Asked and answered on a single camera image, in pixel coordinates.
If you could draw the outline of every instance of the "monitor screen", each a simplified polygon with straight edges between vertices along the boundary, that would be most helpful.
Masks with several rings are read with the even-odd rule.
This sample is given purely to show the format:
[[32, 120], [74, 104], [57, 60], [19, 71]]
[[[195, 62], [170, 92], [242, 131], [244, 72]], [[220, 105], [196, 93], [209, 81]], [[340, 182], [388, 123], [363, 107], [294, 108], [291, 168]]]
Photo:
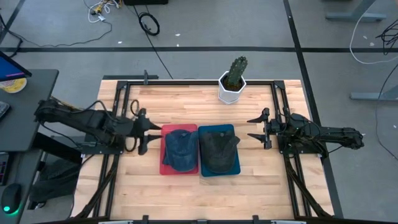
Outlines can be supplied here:
[[30, 72], [0, 52], [0, 82], [29, 76]]

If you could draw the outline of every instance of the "red tray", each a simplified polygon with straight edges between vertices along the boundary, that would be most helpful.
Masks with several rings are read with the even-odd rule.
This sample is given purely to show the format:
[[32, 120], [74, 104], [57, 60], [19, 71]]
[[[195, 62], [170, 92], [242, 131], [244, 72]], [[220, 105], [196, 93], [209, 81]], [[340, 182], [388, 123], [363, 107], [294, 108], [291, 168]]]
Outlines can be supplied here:
[[164, 165], [164, 152], [165, 152], [165, 137], [166, 134], [171, 133], [174, 130], [187, 130], [190, 132], [198, 131], [198, 126], [195, 124], [165, 124], [162, 126], [162, 140], [160, 142], [160, 174], [162, 175], [187, 175], [197, 174], [199, 172], [199, 166], [197, 165], [193, 170], [188, 172], [179, 172], [172, 168], [170, 165]]

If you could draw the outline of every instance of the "baseball cap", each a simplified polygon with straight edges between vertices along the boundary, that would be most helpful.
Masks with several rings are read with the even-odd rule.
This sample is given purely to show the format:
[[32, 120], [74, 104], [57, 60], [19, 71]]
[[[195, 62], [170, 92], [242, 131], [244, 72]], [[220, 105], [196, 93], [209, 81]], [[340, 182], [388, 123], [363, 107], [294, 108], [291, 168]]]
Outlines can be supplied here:
[[198, 164], [198, 132], [178, 129], [166, 134], [163, 164], [179, 172], [193, 170]]
[[200, 138], [201, 159], [208, 170], [216, 174], [229, 172], [235, 163], [236, 145], [240, 139], [232, 130], [205, 132]]

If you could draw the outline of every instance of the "potted cactus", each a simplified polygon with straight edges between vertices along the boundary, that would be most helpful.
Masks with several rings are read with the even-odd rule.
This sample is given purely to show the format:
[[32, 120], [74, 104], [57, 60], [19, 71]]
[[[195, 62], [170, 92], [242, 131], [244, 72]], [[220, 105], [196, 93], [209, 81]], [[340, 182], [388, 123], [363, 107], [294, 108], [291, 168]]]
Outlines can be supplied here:
[[248, 65], [246, 57], [239, 57], [232, 63], [229, 71], [218, 79], [218, 98], [225, 104], [232, 104], [239, 100], [246, 82], [242, 77]]

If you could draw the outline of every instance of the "white hexagonal pot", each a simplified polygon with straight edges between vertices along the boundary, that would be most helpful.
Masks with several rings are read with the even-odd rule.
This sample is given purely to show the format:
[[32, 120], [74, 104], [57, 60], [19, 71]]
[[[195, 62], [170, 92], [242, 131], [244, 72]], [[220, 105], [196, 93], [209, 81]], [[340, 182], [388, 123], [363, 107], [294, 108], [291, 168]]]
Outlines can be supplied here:
[[228, 71], [224, 72], [224, 74], [218, 79], [218, 99], [220, 99], [225, 104], [233, 104], [239, 100], [239, 96], [241, 95], [244, 87], [246, 87], [246, 81], [242, 77], [243, 86], [239, 91], [229, 91], [224, 89], [222, 84], [222, 79], [228, 74]]

